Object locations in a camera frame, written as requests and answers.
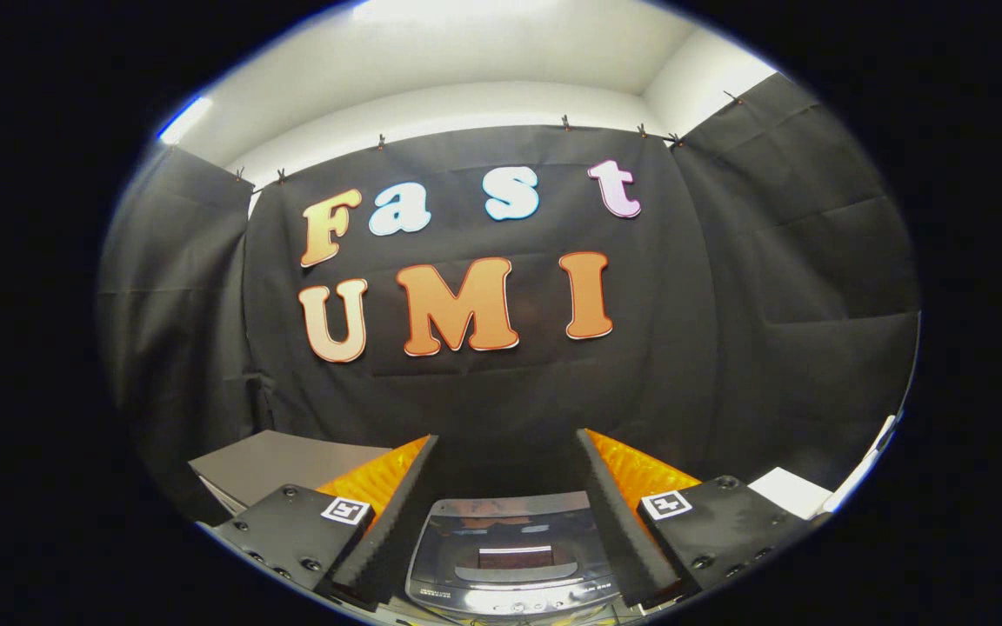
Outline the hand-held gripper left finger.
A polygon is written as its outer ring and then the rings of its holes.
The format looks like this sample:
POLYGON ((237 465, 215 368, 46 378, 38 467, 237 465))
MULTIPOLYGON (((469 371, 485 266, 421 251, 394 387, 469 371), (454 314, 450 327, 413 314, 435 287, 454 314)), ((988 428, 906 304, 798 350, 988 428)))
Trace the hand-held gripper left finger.
POLYGON ((434 500, 437 436, 393 450, 261 433, 227 453, 268 463, 270 491, 210 528, 267 575, 331 609, 378 609, 401 593, 434 500))

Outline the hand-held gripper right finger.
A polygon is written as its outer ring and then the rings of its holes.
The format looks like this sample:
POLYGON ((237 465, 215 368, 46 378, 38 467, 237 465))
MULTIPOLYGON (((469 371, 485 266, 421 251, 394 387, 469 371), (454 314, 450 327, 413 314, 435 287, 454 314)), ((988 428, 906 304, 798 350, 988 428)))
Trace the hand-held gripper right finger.
POLYGON ((593 518, 625 605, 690 603, 749 577, 824 523, 735 476, 699 481, 588 429, 574 433, 593 518))

